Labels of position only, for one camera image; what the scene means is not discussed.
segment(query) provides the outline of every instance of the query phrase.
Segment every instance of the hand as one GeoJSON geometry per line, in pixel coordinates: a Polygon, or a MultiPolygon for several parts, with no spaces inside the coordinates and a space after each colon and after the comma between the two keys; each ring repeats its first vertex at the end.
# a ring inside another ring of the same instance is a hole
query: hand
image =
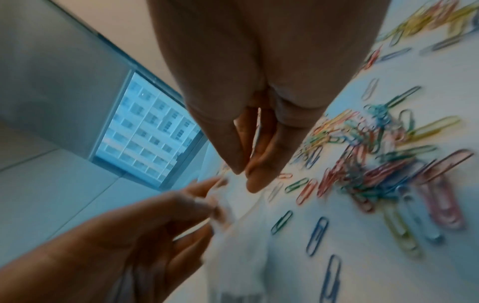
{"type": "Polygon", "coordinates": [[[0,302],[164,301],[202,264],[211,226],[175,237],[212,214],[198,197],[219,180],[106,213],[13,261],[0,270],[0,302]]]}
{"type": "Polygon", "coordinates": [[[191,115],[257,192],[369,52],[389,0],[148,0],[191,115]],[[253,148],[258,109],[259,135],[253,148]]]}

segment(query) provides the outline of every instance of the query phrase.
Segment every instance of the building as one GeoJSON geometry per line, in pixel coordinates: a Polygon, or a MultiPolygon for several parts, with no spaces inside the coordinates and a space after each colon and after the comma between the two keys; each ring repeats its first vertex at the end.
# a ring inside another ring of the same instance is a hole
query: building
{"type": "Polygon", "coordinates": [[[96,155],[160,186],[199,131],[184,107],[135,73],[96,155]]]}

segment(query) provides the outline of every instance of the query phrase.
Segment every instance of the pile of paper clips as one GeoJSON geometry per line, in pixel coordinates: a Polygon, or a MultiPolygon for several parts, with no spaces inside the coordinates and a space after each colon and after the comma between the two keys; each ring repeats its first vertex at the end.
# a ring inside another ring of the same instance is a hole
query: pile of paper clips
{"type": "MultiPolygon", "coordinates": [[[[332,168],[327,168],[322,180],[303,178],[285,187],[285,193],[299,188],[297,205],[302,205],[316,190],[317,197],[326,197],[333,188],[351,197],[354,204],[364,213],[381,210],[386,226],[398,246],[413,257],[422,255],[418,242],[403,220],[396,205],[402,203],[405,214],[411,216],[423,236],[432,243],[440,244],[444,236],[437,225],[450,229],[465,226],[459,204],[454,195],[446,172],[473,156],[468,149],[460,149],[444,159],[423,161],[419,155],[437,150],[435,145],[424,145],[408,149],[396,147],[416,142],[441,132],[461,121],[457,116],[448,116],[433,123],[416,127],[410,109],[402,110],[398,117],[390,109],[420,90],[415,86],[394,97],[386,104],[366,105],[366,115],[346,110],[333,119],[323,117],[319,126],[305,139],[290,164],[299,164],[310,169],[318,161],[321,151],[328,143],[348,143],[332,168]]],[[[279,176],[280,182],[268,200],[274,199],[283,187],[283,179],[292,174],[279,176]]],[[[292,216],[292,212],[281,218],[281,228],[292,216]]],[[[327,227],[316,227],[312,239],[321,241],[327,227]]],[[[310,244],[306,248],[309,254],[310,244]]]]}

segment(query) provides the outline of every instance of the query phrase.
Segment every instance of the white tissue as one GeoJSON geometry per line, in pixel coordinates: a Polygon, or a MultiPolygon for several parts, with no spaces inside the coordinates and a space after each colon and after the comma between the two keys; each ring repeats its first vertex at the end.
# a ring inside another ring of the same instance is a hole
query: white tissue
{"type": "Polygon", "coordinates": [[[239,220],[235,221],[228,193],[233,192],[230,183],[214,195],[219,205],[226,209],[226,224],[213,222],[215,235],[203,254],[210,303],[266,303],[263,272],[267,260],[268,229],[265,225],[266,208],[263,195],[256,204],[239,220]]]}

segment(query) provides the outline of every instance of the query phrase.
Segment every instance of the white building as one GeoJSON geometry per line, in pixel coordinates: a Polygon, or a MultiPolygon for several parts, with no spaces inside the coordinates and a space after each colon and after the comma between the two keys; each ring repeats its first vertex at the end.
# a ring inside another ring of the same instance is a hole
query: white building
{"type": "Polygon", "coordinates": [[[135,73],[96,155],[160,186],[199,131],[185,108],[135,73]]]}

